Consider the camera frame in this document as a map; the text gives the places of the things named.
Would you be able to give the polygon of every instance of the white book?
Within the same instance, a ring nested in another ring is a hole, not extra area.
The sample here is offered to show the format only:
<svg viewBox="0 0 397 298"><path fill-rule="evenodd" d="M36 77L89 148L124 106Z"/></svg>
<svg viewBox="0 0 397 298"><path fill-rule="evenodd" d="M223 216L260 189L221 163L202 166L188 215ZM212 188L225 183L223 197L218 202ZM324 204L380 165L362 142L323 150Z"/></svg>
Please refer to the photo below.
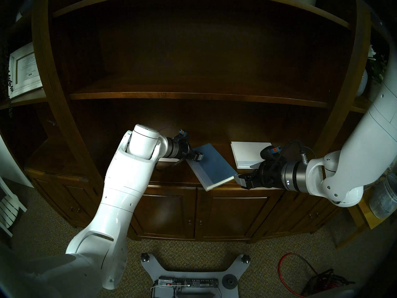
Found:
<svg viewBox="0 0 397 298"><path fill-rule="evenodd" d="M237 168L251 169L251 166L262 162L260 152L270 145L268 142L231 142Z"/></svg>
<svg viewBox="0 0 397 298"><path fill-rule="evenodd" d="M179 159L176 159L176 158L160 158L158 161L162 161L162 162L177 162L177 161L179 161Z"/></svg>

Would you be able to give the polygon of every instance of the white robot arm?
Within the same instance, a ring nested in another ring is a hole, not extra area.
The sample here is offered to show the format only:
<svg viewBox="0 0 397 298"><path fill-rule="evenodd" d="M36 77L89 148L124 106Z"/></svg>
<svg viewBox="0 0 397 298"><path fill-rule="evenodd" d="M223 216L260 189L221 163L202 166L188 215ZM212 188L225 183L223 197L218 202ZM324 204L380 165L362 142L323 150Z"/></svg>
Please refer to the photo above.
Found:
<svg viewBox="0 0 397 298"><path fill-rule="evenodd" d="M304 150L301 150L302 161L287 162L280 155L273 157L265 149L261 152L265 161L259 169L236 175L235 180L246 189L279 187L326 197L340 207L357 204L363 186L377 180L397 155L396 72L397 49L391 43L388 69L380 92L342 150L307 163Z"/></svg>
<svg viewBox="0 0 397 298"><path fill-rule="evenodd" d="M106 172L102 200L92 222L69 243L66 253L80 254L100 269L106 289L115 289L127 263L127 231L132 214L146 190L159 158L188 158L203 155L190 149L187 131L175 138L136 125L127 131Z"/></svg>

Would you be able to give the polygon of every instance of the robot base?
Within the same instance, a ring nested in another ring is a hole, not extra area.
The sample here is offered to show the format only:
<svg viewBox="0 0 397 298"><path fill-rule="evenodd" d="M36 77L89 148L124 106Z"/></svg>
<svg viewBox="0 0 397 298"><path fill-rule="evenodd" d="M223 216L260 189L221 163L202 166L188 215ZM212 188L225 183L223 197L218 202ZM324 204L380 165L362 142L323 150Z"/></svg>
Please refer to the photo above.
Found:
<svg viewBox="0 0 397 298"><path fill-rule="evenodd" d="M167 271L158 263L153 254L150 253L142 254L141 264L150 275L153 282L160 279L160 285L164 284L164 286L153 288L153 297L170 298L173 297L175 293L175 298L238 298L239 291L237 281L250 265L250 258L248 255L241 254L237 256L233 264L231 264L227 270L216 272ZM195 282L195 286L191 287L167 286L166 284L168 281L162 281L165 279L170 280L169 284L172 284L172 280L174 279L196 280L197 282ZM213 286L214 279L219 281L215 282L215 287Z"/></svg>

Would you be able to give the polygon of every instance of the picture frame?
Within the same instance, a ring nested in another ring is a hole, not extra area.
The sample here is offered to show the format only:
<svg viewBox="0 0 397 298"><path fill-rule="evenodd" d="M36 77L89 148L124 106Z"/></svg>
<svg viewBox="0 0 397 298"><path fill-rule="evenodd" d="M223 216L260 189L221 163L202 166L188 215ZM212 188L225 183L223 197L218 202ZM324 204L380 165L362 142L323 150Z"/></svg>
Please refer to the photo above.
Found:
<svg viewBox="0 0 397 298"><path fill-rule="evenodd" d="M33 43L29 43L10 54L9 73L13 87L13 91L8 87L10 99L43 87L37 69Z"/></svg>

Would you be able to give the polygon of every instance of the white flower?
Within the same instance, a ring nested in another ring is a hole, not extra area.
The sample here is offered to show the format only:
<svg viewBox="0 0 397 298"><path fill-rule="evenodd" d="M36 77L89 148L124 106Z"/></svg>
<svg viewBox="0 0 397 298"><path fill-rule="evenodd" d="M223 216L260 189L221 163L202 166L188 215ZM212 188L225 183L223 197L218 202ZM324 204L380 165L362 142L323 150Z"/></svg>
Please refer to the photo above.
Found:
<svg viewBox="0 0 397 298"><path fill-rule="evenodd" d="M373 58L376 52L372 49L372 45L370 45L370 48L368 50L368 59L376 61L376 58Z"/></svg>

